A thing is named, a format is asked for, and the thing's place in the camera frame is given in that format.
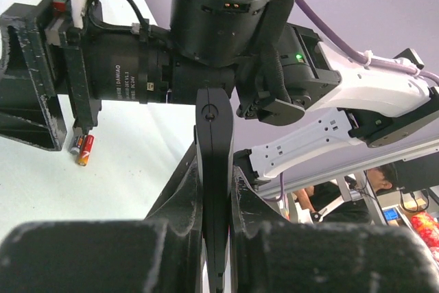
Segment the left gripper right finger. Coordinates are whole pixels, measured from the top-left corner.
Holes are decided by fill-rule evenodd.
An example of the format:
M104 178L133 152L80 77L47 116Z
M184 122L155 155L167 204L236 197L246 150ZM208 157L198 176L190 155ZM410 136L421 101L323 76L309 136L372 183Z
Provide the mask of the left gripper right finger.
M406 228L289 222L233 169L233 292L437 292L438 265Z

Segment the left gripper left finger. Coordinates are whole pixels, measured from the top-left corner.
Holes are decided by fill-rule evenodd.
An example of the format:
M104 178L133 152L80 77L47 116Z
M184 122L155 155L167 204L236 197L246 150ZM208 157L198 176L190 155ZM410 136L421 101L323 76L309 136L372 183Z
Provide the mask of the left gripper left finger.
M201 292L202 187L191 146L147 217L28 222L1 244L2 292Z

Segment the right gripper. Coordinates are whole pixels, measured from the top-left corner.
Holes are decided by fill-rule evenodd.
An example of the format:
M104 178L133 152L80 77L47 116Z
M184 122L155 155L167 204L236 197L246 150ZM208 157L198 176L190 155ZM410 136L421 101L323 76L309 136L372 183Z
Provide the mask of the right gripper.
M51 0L47 41L62 49L76 128L94 128L102 109L86 69L87 16L73 26L70 0ZM60 151L67 129L55 91L53 61L39 5L12 4L1 15L1 136L42 150Z

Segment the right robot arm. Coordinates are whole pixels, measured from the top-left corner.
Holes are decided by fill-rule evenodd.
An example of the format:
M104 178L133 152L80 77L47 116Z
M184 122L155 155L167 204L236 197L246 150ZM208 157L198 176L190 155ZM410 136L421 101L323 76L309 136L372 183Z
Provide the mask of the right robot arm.
M239 96L237 115L273 126L326 117L237 162L261 185L348 145L380 148L438 118L437 77L406 49L394 58L349 48L304 0L172 0L168 28L141 14L102 20L100 0L15 3L1 15L1 136L59 151L67 129L97 125L104 100L194 104L203 89Z

